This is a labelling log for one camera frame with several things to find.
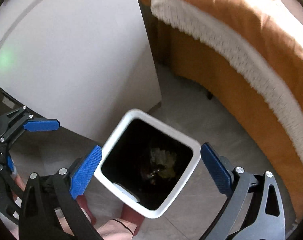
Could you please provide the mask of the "orange bed with white fringe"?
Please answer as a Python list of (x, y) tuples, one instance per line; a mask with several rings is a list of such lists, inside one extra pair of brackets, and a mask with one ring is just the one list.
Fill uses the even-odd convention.
[(303, 219), (303, 25), (280, 0), (140, 0), (151, 49), (208, 89), (263, 151)]

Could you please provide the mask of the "trash inside bin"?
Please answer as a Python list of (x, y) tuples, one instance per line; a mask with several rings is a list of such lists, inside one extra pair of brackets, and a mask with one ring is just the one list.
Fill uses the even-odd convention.
[(150, 160), (146, 163), (145, 168), (141, 171), (144, 179), (171, 179), (175, 177), (176, 154), (167, 150), (155, 148), (151, 150)]

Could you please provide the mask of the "white cabinet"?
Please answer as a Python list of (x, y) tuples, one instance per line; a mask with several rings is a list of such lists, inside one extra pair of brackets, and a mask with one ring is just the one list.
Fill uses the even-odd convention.
[(0, 88), (105, 141), (162, 99), (138, 0), (0, 0)]

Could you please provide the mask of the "white square trash bin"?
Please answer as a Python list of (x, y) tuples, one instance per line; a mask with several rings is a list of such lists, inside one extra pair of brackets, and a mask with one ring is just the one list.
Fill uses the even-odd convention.
[(124, 204), (144, 217), (162, 216), (200, 160), (200, 144), (139, 109), (121, 119), (94, 172)]

